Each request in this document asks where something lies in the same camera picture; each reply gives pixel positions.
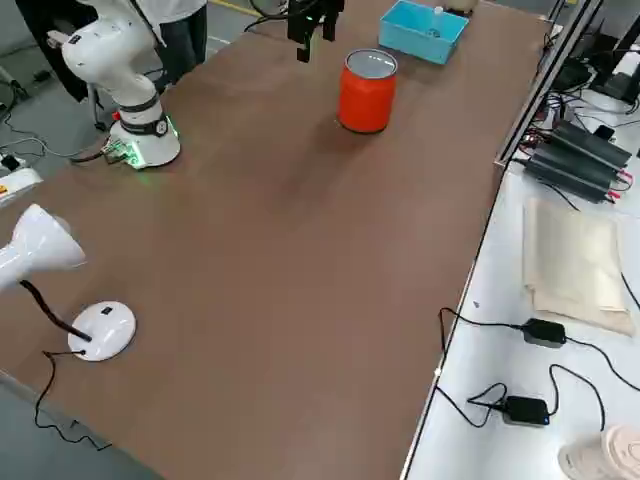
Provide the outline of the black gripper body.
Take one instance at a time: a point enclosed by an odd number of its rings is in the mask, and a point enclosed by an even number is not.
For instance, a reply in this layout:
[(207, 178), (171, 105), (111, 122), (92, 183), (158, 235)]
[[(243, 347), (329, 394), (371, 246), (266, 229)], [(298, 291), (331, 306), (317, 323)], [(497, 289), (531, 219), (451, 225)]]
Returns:
[(339, 17), (344, 11), (344, 6), (344, 0), (290, 1), (288, 3), (287, 38), (298, 43), (303, 35), (313, 35), (316, 27), (322, 26), (326, 14)]

